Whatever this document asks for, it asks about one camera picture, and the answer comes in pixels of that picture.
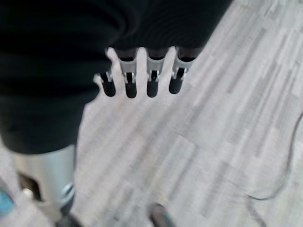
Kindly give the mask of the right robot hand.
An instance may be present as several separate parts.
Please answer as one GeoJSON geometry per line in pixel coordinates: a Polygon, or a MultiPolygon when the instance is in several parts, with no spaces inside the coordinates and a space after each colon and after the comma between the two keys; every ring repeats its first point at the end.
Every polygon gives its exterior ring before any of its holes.
{"type": "Polygon", "coordinates": [[[147,95],[158,92],[164,58],[176,49],[169,92],[230,7],[230,0],[3,0],[0,3],[0,137],[22,190],[57,227],[70,215],[79,128],[100,89],[116,93],[118,57],[128,98],[137,94],[137,50],[147,51],[147,95]],[[94,82],[98,76],[102,85],[94,82]]]}

